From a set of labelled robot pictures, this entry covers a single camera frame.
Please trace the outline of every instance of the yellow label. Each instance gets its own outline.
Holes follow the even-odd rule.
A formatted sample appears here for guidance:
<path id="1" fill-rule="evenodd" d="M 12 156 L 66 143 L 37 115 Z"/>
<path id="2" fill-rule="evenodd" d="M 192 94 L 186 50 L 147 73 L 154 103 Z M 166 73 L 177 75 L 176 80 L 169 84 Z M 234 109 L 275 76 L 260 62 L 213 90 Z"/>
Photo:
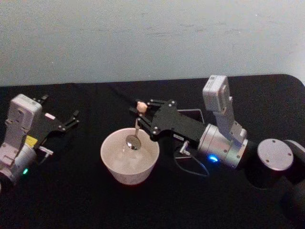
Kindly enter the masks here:
<path id="1" fill-rule="evenodd" d="M 36 138 L 33 138 L 29 135 L 27 135 L 27 138 L 25 139 L 25 143 L 28 144 L 31 148 L 34 147 L 38 140 Z"/>

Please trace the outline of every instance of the spoon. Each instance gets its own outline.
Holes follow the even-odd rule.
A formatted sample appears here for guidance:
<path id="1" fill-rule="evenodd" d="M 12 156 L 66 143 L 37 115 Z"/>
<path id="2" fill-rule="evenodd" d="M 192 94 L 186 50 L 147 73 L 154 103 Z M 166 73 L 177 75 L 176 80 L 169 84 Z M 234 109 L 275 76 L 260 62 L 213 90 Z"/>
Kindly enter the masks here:
<path id="1" fill-rule="evenodd" d="M 138 138 L 139 129 L 140 129 L 140 126 L 138 125 L 138 119 L 136 119 L 134 135 L 128 135 L 125 139 L 126 144 L 130 149 L 138 150 L 141 148 L 141 141 Z"/>

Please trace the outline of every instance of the green led light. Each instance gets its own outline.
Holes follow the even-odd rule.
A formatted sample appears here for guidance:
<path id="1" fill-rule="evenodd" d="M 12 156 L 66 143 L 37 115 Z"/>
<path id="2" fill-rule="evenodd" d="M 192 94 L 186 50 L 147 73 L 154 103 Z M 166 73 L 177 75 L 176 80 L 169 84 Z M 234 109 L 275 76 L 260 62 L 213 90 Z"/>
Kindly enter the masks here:
<path id="1" fill-rule="evenodd" d="M 26 168 L 26 169 L 23 171 L 23 174 L 24 174 L 24 175 L 27 174 L 28 171 L 29 171 L 29 170 Z"/>

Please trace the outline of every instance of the black table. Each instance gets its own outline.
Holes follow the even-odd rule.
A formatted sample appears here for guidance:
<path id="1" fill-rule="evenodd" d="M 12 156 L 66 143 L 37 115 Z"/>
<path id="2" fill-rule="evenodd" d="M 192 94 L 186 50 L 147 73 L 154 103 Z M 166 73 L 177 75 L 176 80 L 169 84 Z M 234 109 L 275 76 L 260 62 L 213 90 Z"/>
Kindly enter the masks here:
<path id="1" fill-rule="evenodd" d="M 207 79 L 126 83 L 56 84 L 0 88 L 0 136 L 9 101 L 19 93 L 49 94 L 44 104 L 60 120 L 80 110 L 80 124 L 60 141 L 41 167 L 30 168 L 12 192 L 0 197 L 2 228 L 292 228 L 279 200 L 291 187 L 282 178 L 259 190 L 243 171 L 206 163 L 210 178 L 181 171 L 161 152 L 149 178 L 136 187 L 119 184 L 102 164 L 100 147 L 111 132 L 133 126 L 129 103 L 111 90 L 143 100 L 175 99 L 179 109 L 200 108 L 206 123 L 202 88 Z M 229 78 L 236 120 L 248 139 L 291 139 L 305 146 L 305 88 L 289 75 Z"/>

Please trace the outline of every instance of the spoon handle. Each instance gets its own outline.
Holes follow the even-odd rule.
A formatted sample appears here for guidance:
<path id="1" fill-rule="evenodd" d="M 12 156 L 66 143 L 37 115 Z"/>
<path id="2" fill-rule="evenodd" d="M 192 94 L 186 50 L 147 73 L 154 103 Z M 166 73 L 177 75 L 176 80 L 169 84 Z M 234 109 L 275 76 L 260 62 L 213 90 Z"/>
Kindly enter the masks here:
<path id="1" fill-rule="evenodd" d="M 135 120 L 135 133 L 134 135 L 138 136 L 140 126 L 138 125 L 138 119 Z"/>

